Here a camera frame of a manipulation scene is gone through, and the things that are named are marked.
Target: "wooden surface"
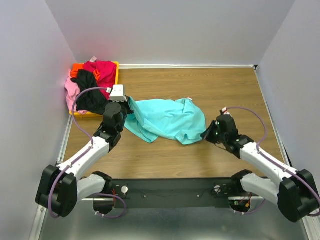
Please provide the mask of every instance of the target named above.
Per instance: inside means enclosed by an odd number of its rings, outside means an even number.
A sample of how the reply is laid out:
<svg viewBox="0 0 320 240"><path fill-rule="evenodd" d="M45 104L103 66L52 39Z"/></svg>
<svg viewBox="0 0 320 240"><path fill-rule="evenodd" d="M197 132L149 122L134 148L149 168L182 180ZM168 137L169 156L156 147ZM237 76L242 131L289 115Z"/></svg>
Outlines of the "wooden surface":
<svg viewBox="0 0 320 240"><path fill-rule="evenodd" d="M148 99L192 98L202 109L207 126L223 107L242 106L256 111L266 122L268 137L263 149L282 160L269 115L252 68L197 69L123 69L119 83L136 101ZM263 137L260 121L250 112L232 110L240 134L256 142ZM81 127L93 135L102 118L79 119ZM73 124L65 160L89 141ZM182 145L178 141L158 138L147 143L124 130L118 145L101 158L86 174L101 171L115 178L190 178L230 177L248 169L263 176L252 165L213 144L201 141Z"/></svg>

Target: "wall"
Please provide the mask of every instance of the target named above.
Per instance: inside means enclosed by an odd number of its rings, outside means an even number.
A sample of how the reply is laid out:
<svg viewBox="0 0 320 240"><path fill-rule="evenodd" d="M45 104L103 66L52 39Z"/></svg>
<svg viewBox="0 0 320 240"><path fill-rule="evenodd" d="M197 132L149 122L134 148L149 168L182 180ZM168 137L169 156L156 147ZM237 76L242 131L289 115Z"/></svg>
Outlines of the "wall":
<svg viewBox="0 0 320 240"><path fill-rule="evenodd" d="M320 1L296 0L257 68L275 126L297 169L320 188Z"/></svg>
<svg viewBox="0 0 320 240"><path fill-rule="evenodd" d="M43 169L66 129L64 81L74 57L43 0L0 7L0 239L29 238Z"/></svg>
<svg viewBox="0 0 320 240"><path fill-rule="evenodd" d="M79 62L258 64L294 0L46 0Z"/></svg>

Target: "clothing tag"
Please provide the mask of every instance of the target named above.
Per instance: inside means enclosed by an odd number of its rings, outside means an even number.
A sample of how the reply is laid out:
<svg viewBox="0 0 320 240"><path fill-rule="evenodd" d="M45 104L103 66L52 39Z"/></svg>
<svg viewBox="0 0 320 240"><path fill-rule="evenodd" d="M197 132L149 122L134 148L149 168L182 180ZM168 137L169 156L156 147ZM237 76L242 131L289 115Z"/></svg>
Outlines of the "clothing tag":
<svg viewBox="0 0 320 240"><path fill-rule="evenodd" d="M94 63L97 60L97 58L95 56L93 56L89 62Z"/></svg>

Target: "garment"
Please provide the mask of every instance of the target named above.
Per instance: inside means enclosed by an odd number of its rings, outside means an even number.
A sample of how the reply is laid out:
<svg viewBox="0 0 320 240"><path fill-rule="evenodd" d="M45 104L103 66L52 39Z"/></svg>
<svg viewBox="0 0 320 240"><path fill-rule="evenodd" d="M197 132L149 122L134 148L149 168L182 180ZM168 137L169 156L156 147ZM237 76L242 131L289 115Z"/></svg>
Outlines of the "garment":
<svg viewBox="0 0 320 240"><path fill-rule="evenodd" d="M80 69L84 69L84 64L83 63L74 63L72 66L72 69L71 69L71 73L70 73L71 77L76 78L78 75L78 71Z"/></svg>
<svg viewBox="0 0 320 240"><path fill-rule="evenodd" d="M99 87L112 88L116 84L117 65L111 61L87 61L83 69L94 74ZM105 90L101 92L106 99L110 98L110 93Z"/></svg>
<svg viewBox="0 0 320 240"><path fill-rule="evenodd" d="M89 88L98 87L93 73L83 69L80 69L77 77L71 78L71 81L79 86L80 92ZM107 102L108 100L99 90L88 91L84 93L76 102L76 110L87 110L94 114L103 115Z"/></svg>
<svg viewBox="0 0 320 240"><path fill-rule="evenodd" d="M72 105L74 104L76 97L80 93L80 88L78 85L71 81L70 71L68 74L68 78L64 84L64 88L66 89L66 104L68 106L69 111L72 111ZM74 111L77 112L77 104L74 106ZM87 111L80 110L78 113L85 114Z"/></svg>
<svg viewBox="0 0 320 240"><path fill-rule="evenodd" d="M178 140L183 145L202 140L205 114L188 98L135 102L131 97L129 104L134 114L127 116L124 126L148 143L158 137Z"/></svg>

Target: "yellow crate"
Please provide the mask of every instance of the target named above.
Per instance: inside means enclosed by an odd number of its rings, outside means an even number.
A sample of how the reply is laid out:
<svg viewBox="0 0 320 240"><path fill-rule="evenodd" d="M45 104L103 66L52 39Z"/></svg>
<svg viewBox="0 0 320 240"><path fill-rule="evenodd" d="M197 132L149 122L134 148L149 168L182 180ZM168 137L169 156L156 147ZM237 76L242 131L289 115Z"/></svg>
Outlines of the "yellow crate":
<svg viewBox="0 0 320 240"><path fill-rule="evenodd" d="M118 84L118 77L119 77L119 62L117 61L113 61L114 64L116 64L116 73L115 73L115 84L117 85ZM102 115L99 115L99 114L95 114L93 112L86 112L85 114L80 114L78 112L75 112L74 113L74 116L76 118L93 118L93 117L102 117Z"/></svg>

